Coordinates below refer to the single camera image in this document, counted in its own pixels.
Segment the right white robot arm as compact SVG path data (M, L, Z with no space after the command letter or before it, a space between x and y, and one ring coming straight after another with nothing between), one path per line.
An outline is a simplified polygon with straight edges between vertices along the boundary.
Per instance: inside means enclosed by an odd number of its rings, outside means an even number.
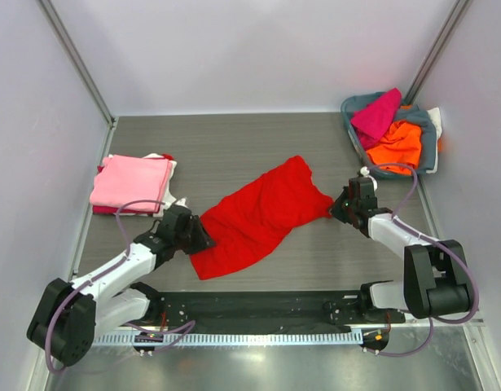
M455 324L467 322L477 312L479 293L462 245L456 240L425 235L404 223L391 209L381 208L374 178L351 178L330 214L383 244L402 261L402 280L361 286L364 297L356 306L362 320L372 323L386 310L400 310L416 319Z

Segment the red t shirt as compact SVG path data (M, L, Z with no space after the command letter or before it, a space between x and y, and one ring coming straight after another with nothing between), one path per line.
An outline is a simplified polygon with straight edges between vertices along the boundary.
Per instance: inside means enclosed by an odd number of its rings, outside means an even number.
M201 223L216 245L191 256L199 279L246 269L270 255L291 231L330 218L333 199L312 181L301 156L293 156L207 210Z

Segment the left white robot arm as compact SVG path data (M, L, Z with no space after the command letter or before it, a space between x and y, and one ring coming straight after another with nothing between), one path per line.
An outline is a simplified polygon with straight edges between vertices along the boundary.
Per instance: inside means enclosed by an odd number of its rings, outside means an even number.
M172 204L151 228L126 241L125 250L99 268L71 281L52 280L45 288L26 336L43 349L46 364L71 367L95 338L127 323L151 326L163 312L163 296L140 282L175 253L194 255L214 247L199 216Z

